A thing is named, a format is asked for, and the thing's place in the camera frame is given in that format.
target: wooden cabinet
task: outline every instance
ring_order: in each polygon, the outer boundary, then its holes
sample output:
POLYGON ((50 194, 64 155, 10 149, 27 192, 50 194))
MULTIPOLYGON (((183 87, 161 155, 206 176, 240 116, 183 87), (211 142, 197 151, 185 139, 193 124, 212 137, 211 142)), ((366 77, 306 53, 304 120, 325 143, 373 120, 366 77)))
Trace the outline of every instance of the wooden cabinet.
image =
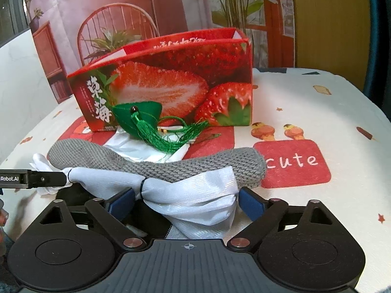
POLYGON ((33 39, 43 70, 58 103, 72 95, 66 80, 66 71, 53 39, 50 23, 43 24, 34 34, 33 39))

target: gray sock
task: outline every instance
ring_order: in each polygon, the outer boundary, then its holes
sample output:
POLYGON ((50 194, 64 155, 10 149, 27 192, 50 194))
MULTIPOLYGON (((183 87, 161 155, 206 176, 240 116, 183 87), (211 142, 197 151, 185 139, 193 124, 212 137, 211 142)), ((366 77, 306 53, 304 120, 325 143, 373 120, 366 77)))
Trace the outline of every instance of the gray sock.
POLYGON ((87 167, 135 173, 174 183, 202 172, 232 166, 238 187, 258 186, 265 176, 262 155, 252 147, 230 149, 206 157, 171 163, 129 162, 106 147, 80 139, 57 141, 48 153, 49 162, 58 169, 87 167))

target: tassel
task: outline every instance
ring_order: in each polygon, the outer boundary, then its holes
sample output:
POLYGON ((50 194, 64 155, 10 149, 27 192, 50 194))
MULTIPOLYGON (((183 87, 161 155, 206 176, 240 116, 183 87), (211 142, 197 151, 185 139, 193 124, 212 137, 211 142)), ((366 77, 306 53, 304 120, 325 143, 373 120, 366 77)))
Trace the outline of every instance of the tassel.
POLYGON ((183 145, 187 142, 195 139, 208 125, 208 121, 202 121, 193 123, 191 125, 187 125, 183 119, 168 116, 163 117, 159 121, 165 119, 176 119, 182 122, 183 128, 179 130, 167 130, 167 133, 183 133, 183 135, 179 138, 177 142, 171 142, 167 138, 159 135, 157 128, 154 128, 151 124, 144 121, 140 117, 140 113, 138 110, 133 110, 131 112, 130 118, 133 123, 136 125, 138 130, 138 135, 150 145, 155 147, 156 149, 165 152, 167 154, 174 154, 177 150, 179 150, 183 145))

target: gift box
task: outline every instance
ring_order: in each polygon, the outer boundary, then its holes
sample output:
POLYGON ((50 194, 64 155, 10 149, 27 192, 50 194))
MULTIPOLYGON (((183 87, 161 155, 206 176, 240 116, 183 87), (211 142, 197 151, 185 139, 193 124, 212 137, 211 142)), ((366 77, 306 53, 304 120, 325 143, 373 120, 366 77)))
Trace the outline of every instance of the gift box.
POLYGON ((113 107, 132 102, 159 102, 161 117, 187 123, 248 126, 251 69, 249 39, 236 28, 216 28, 126 45, 70 74, 68 81, 92 131, 114 130, 113 107))

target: black elastic band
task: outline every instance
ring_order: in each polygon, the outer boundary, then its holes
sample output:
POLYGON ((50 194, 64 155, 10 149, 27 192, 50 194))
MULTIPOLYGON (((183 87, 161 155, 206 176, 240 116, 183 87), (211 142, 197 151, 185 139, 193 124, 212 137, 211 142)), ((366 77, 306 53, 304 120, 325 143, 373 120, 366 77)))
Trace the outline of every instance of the black elastic band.
POLYGON ((142 201, 144 201, 144 198, 143 198, 143 186, 144 186, 144 182, 145 182, 146 178, 143 179, 143 181, 141 182, 141 185, 140 185, 140 198, 142 201))

